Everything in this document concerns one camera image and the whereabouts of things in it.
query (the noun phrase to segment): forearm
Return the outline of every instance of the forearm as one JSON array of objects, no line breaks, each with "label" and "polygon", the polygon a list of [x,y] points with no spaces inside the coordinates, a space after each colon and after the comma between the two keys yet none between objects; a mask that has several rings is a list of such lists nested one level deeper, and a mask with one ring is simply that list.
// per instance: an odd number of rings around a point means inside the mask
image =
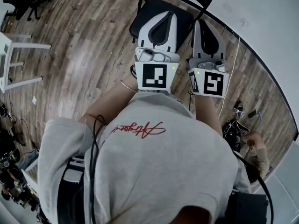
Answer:
[{"label": "forearm", "polygon": [[209,125],[222,136],[220,121],[212,97],[195,96],[196,119]]},{"label": "forearm", "polygon": [[[124,78],[123,82],[133,90],[138,90],[137,80],[132,75]],[[105,123],[110,123],[127,106],[134,95],[135,92],[118,82],[87,109],[85,115],[79,119],[79,122],[85,123],[87,121],[90,124],[94,122],[98,115],[102,115]]]}]

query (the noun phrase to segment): black and white square marker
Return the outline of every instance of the black and white square marker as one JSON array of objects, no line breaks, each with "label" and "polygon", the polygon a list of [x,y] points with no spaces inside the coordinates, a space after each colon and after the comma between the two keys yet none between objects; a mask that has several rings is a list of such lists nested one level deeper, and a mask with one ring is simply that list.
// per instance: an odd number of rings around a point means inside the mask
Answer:
[{"label": "black and white square marker", "polygon": [[191,87],[192,87],[193,92],[198,93],[199,90],[198,90],[198,85],[197,85],[194,71],[189,73],[189,77],[190,77],[190,82],[191,82]]},{"label": "black and white square marker", "polygon": [[167,65],[143,64],[142,86],[153,88],[166,88]]},{"label": "black and white square marker", "polygon": [[204,94],[222,96],[223,74],[205,72]]}]

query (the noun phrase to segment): beige shirt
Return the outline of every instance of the beige shirt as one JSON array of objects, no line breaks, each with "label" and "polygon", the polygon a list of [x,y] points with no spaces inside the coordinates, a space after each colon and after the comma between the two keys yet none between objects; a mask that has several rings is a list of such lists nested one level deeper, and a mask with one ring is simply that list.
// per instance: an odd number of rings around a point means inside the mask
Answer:
[{"label": "beige shirt", "polygon": [[261,178],[266,177],[270,167],[266,148],[257,149],[254,147],[252,150],[249,149],[244,157],[244,160],[249,164],[256,165],[260,169]]}]

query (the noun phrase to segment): folding chair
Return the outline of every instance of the folding chair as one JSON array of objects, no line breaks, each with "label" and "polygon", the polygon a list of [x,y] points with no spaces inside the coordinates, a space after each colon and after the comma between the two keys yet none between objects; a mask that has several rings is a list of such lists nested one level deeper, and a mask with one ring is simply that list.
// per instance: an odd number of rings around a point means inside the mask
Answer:
[{"label": "folding chair", "polygon": [[[193,24],[198,20],[206,11],[212,0],[181,0],[190,6],[200,10],[199,15],[193,18],[193,15],[175,5],[167,3],[162,0],[144,0],[145,3],[142,6],[142,0],[138,2],[137,16],[135,17],[131,27],[130,34],[133,37],[133,43],[135,39],[138,39],[139,31],[141,27],[147,23],[154,16],[166,12],[172,11],[175,13],[178,19],[178,32],[177,32],[177,50],[183,44],[189,33],[192,31]],[[160,24],[155,28],[153,32],[153,40],[155,43],[159,43],[165,39],[165,30],[167,29],[167,22]]]}]

